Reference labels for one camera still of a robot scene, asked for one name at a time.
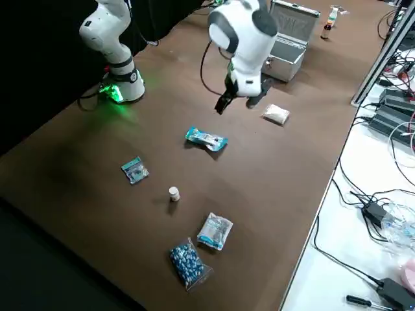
small bottle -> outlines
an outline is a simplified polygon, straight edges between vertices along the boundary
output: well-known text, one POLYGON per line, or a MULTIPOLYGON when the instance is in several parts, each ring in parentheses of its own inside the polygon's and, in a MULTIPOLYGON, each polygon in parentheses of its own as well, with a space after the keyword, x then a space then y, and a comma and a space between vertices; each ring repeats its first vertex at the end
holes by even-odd
POLYGON ((336 22, 336 18, 337 18, 337 14, 338 14, 338 8, 333 8, 330 12, 329 15, 329 21, 331 21, 331 26, 334 27, 335 26, 335 22, 336 22))
POLYGON ((179 189, 177 189, 176 187, 170 187, 169 194, 170 200, 172 200, 173 202, 177 202, 178 200, 180 200, 179 189))
POLYGON ((324 26, 322 34, 320 35, 320 38, 322 38, 323 40, 327 40, 329 38, 329 33, 331 30, 331 24, 332 22, 329 20, 327 21, 327 24, 324 26))

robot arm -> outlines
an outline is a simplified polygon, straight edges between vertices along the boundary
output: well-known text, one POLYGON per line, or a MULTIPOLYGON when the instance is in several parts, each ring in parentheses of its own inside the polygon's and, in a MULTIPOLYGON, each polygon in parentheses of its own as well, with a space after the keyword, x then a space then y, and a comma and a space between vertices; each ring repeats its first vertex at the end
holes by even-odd
POLYGON ((277 26, 261 0, 225 2, 210 13, 208 25, 211 40, 233 54, 226 91, 215 107, 222 114, 235 97, 261 93, 261 68, 274 46, 277 26))
POLYGON ((84 43, 101 52, 110 65, 104 76, 104 89, 114 101, 130 102, 140 99, 144 81, 136 69, 130 49, 119 42, 119 36, 131 22, 130 0, 96 0, 98 7, 79 28, 84 43))

screwdriver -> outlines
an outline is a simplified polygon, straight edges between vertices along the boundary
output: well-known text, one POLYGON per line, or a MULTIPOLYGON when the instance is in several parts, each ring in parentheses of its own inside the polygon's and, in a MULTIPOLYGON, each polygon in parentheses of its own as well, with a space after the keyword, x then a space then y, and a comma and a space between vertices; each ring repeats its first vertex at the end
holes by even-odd
POLYGON ((356 305, 361 306, 368 306, 370 308, 378 309, 378 310, 384 310, 384 311, 396 311, 396 309, 389 308, 387 306, 379 306, 377 304, 372 303, 370 300, 365 300, 356 296, 347 295, 346 300, 349 303, 355 303, 356 305))

plastic bag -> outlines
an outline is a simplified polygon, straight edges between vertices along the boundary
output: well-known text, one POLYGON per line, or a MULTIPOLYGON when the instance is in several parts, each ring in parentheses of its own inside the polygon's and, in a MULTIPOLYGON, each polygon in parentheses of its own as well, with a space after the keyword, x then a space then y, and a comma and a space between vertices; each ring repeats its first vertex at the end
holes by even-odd
POLYGON ((225 245, 226 238, 231 231, 233 222, 226 218, 210 213, 202 230, 197 235, 198 242, 204 243, 211 248, 221 251, 225 245))
POLYGON ((211 267, 203 264, 190 238, 170 250, 170 259, 186 291, 202 284, 213 273, 211 267))
POLYGON ((264 119, 274 121, 279 125, 284 125, 285 121, 288 119, 290 112, 283 108, 278 107, 277 105, 268 105, 265 111, 262 114, 264 119))
POLYGON ((219 151, 228 143, 227 138, 200 131, 194 126, 190 127, 185 137, 196 144, 204 144, 211 151, 219 151))
POLYGON ((385 238, 401 251, 414 251, 415 209, 391 201, 386 211, 381 223, 385 238))
POLYGON ((139 157, 136 157, 134 160, 124 164, 121 169, 130 180, 131 185, 139 182, 149 174, 148 170, 144 167, 143 162, 139 157))

small white bottle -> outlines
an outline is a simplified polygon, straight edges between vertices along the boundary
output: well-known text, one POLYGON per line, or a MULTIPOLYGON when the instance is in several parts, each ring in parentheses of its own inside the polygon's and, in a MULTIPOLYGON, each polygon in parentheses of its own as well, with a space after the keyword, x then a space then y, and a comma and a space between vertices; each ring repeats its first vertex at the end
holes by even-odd
POLYGON ((335 22, 336 22, 336 18, 337 18, 337 14, 338 14, 338 8, 333 8, 330 12, 329 15, 329 21, 332 22, 331 26, 334 27, 335 26, 335 22))
POLYGON ((178 200, 180 200, 179 189, 177 189, 176 187, 170 187, 169 194, 170 200, 172 200, 173 202, 177 202, 178 200))

